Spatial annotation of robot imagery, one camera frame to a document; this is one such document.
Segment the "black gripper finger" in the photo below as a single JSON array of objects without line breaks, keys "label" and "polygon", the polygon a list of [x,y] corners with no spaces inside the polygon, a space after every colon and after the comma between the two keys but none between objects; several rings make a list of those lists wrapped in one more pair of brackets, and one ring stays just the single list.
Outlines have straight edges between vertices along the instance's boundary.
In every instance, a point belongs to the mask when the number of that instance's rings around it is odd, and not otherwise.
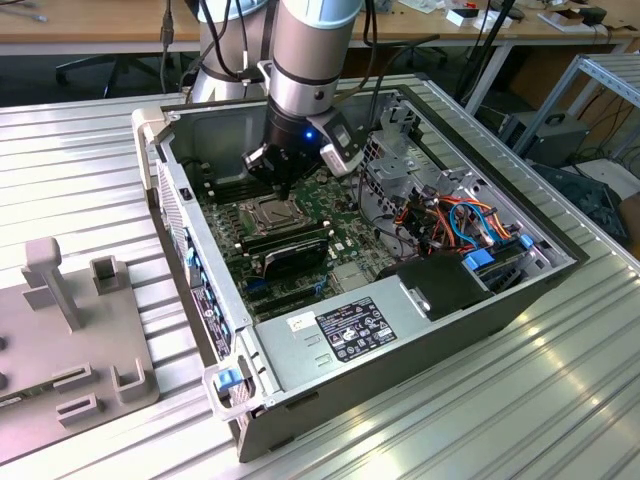
[{"label": "black gripper finger", "polygon": [[283,148],[263,144],[252,153],[243,156],[248,172],[272,188],[280,200],[289,197],[291,190],[291,162]]},{"label": "black gripper finger", "polygon": [[319,169],[321,165],[319,163],[315,163],[311,165],[306,171],[302,173],[302,175],[297,178],[291,185],[291,189],[295,190],[299,186],[303,185],[311,176],[313,176]]}]

